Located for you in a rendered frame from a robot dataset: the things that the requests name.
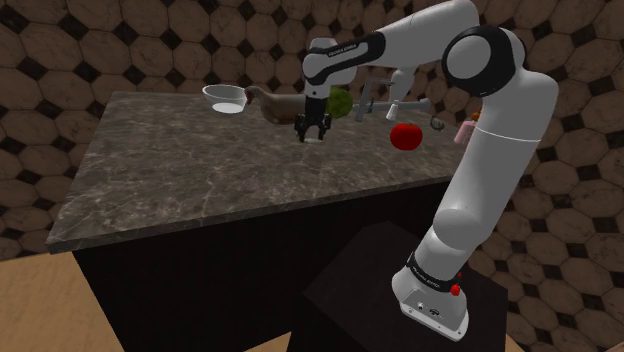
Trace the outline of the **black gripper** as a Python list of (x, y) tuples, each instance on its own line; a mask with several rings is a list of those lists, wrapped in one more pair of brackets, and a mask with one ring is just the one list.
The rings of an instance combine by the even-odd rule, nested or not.
[(318, 126), (318, 139), (323, 141), (328, 130), (331, 129), (332, 117), (326, 113), (327, 98), (305, 97), (304, 112), (297, 116), (295, 131), (301, 143), (310, 126)]

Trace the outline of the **green lettuce head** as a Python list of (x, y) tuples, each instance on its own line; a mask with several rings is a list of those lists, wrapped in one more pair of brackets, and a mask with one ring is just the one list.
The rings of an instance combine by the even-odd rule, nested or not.
[(353, 98), (348, 91), (332, 87), (327, 99), (325, 112), (334, 119), (347, 116), (353, 108)]

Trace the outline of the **pink bottle with orange cap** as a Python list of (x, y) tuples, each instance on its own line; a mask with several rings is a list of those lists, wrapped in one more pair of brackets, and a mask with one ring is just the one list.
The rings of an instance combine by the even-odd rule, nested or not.
[(467, 145), (475, 130), (476, 124), (480, 118), (481, 110), (474, 112), (468, 119), (462, 122), (459, 130), (454, 138), (454, 142), (460, 145)]

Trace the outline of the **grey faucet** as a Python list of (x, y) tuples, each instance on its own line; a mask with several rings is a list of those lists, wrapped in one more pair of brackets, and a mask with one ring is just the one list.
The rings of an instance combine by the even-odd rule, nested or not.
[[(384, 86), (393, 86), (394, 82), (388, 79), (382, 79), (379, 77), (369, 76), (366, 78), (365, 84), (363, 86), (361, 97), (358, 103), (353, 104), (352, 110), (356, 112), (355, 120), (358, 122), (363, 121), (363, 116), (365, 114), (369, 114), (376, 111), (386, 111), (386, 114), (392, 104), (393, 101), (389, 102), (378, 102), (376, 103), (374, 99), (370, 97), (371, 87), (374, 83), (379, 83)], [(430, 109), (432, 106), (430, 100), (428, 98), (423, 98), (416, 102), (400, 102), (398, 112), (400, 110), (418, 110), (424, 111)]]

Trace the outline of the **dark robot stand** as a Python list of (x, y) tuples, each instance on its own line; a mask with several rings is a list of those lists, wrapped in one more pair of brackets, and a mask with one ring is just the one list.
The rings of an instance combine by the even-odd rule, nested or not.
[(419, 239), (390, 223), (363, 228), (303, 291), (286, 352), (505, 352), (507, 290), (462, 269), (469, 326), (453, 342), (404, 315), (391, 289)]

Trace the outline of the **white bowl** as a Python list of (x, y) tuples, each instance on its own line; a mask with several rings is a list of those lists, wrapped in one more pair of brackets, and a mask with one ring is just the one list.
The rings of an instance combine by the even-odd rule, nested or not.
[(206, 85), (202, 94), (210, 103), (211, 108), (223, 114), (241, 113), (247, 105), (245, 90), (228, 84)]

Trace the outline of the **red tomato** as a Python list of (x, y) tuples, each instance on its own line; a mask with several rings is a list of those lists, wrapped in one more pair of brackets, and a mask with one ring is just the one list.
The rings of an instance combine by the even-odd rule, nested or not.
[(423, 140), (421, 128), (411, 123), (394, 126), (390, 132), (390, 142), (398, 150), (412, 151), (419, 147)]

